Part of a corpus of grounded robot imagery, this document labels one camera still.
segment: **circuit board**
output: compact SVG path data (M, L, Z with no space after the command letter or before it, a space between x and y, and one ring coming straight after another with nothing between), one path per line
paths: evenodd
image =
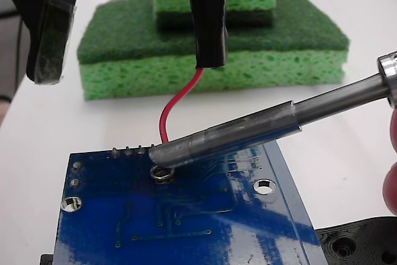
M148 149L70 156L54 265L327 264L276 142L167 183Z

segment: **finger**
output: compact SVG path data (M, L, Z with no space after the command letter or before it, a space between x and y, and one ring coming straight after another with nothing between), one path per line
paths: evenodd
M394 111L393 116L391 116L390 138L391 138L391 144L393 144L394 149L397 151L397 113L396 113L396 111Z
M389 210L397 215L397 163L386 175L383 183L383 198Z

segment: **red wire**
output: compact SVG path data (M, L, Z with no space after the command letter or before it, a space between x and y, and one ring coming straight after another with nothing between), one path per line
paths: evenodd
M171 109L181 100L184 98L186 94L188 94L194 86L196 86L197 82L200 80L201 76L203 75L204 69L198 68L196 74L194 75L193 79L181 90L179 93L174 96L166 105L163 112L161 113L160 117L160 137L163 143L168 142L167 136L167 128L166 122L168 114L170 113Z

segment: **white surface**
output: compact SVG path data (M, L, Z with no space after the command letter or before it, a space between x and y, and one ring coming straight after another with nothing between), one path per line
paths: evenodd
M38 264L41 254L53 252L70 153L160 142L158 119L170 96L83 101L76 50L95 7L107 1L78 0L64 80L34 86L25 79L0 128L1 264ZM397 0L311 1L351 39L344 83L374 74L376 58L397 50ZM171 112L169 136L182 137L334 87L191 95ZM390 116L387 101L380 100L279 141L315 228L390 214L381 194L383 179L397 161L388 134Z

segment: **mounting hole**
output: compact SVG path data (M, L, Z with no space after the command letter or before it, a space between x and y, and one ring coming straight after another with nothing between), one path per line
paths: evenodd
M334 241L332 249L339 257L346 258L354 254L355 242L348 237L342 237Z
M79 197L67 197L62 200L61 209L65 212L76 212L83 205Z
M269 195L276 189L275 183L268 179L261 179L254 183L254 191L260 195Z
M167 168L160 168L158 166L154 166L150 169L150 176L156 181L166 181L173 177L175 173L175 169L167 169Z
M392 251L385 251L382 254L382 262L385 264L395 264L396 263L396 255Z

